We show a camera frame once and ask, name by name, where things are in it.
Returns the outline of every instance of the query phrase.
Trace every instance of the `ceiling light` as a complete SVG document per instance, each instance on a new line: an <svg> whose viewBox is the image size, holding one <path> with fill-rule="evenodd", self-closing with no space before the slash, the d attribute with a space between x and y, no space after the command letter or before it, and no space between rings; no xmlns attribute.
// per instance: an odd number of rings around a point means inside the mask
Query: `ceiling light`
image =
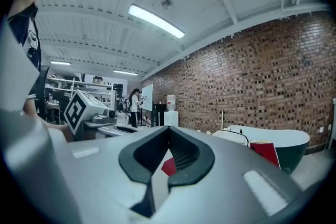
<svg viewBox="0 0 336 224"><path fill-rule="evenodd" d="M167 32L169 32L170 34L174 35L177 38L181 38L184 36L184 33L181 30L177 29L175 26L173 26L171 23L168 23L166 20L162 19L158 15L155 15L149 12L148 10L139 7L136 4L132 4L130 6L128 13L140 19L146 20L151 24L159 26L160 28L166 30Z"/></svg>
<svg viewBox="0 0 336 224"><path fill-rule="evenodd" d="M71 66L71 62L59 62L59 61L50 61L50 62L55 63L57 65Z"/></svg>
<svg viewBox="0 0 336 224"><path fill-rule="evenodd" d="M113 72L115 73L121 73L121 74L126 74L126 75L133 75L133 76L137 76L137 73L131 73L131 72L125 72L125 71L120 71L120 70L114 70Z"/></svg>

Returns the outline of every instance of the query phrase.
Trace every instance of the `brick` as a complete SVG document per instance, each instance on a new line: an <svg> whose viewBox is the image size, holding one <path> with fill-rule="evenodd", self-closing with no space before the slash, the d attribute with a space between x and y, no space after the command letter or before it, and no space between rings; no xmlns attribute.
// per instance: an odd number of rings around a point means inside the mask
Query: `brick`
<svg viewBox="0 0 336 224"><path fill-rule="evenodd" d="M143 86L154 83L155 103L176 95L182 127L215 132L224 111L225 127L301 130L320 145L336 97L335 33L327 12L274 20L195 51Z"/></svg>

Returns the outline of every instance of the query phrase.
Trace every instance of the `desk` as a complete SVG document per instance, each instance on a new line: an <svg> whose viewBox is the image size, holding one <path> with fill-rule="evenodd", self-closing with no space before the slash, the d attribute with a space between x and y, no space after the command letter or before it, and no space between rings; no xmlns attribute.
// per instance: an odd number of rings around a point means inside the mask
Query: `desk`
<svg viewBox="0 0 336 224"><path fill-rule="evenodd" d="M47 103L47 108L51 109L51 119L52 119L52 122L54 122L55 121L55 109L58 109L58 118L59 118L59 104Z"/></svg>

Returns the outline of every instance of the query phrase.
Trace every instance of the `water cooler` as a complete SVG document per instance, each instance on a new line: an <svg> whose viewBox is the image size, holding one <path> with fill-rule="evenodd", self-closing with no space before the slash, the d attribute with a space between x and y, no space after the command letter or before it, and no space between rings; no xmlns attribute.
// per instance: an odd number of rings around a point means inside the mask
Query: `water cooler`
<svg viewBox="0 0 336 224"><path fill-rule="evenodd" d="M176 108L176 97L174 95L167 95L167 109L164 113L164 125L168 126L178 126L178 112L175 111Z"/></svg>

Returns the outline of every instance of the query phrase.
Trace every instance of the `shirt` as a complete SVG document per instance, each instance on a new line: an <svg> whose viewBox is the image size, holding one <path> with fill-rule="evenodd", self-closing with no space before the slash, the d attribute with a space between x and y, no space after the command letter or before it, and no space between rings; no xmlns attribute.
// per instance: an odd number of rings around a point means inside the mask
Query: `shirt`
<svg viewBox="0 0 336 224"><path fill-rule="evenodd" d="M36 68L38 67L40 61L40 48L38 48L37 41L38 37L33 23L37 10L38 8L35 3L32 3L23 11L8 18L9 25L17 42ZM28 95L28 99L35 98L35 96L35 90L33 87Z"/></svg>
<svg viewBox="0 0 336 224"><path fill-rule="evenodd" d="M39 72L20 48L7 20L2 21L0 32L0 70L6 70L0 76L0 109L22 111Z"/></svg>
<svg viewBox="0 0 336 224"><path fill-rule="evenodd" d="M137 106L138 101L139 101L138 97L134 94L132 96L131 112L137 112L138 111L138 106Z"/></svg>

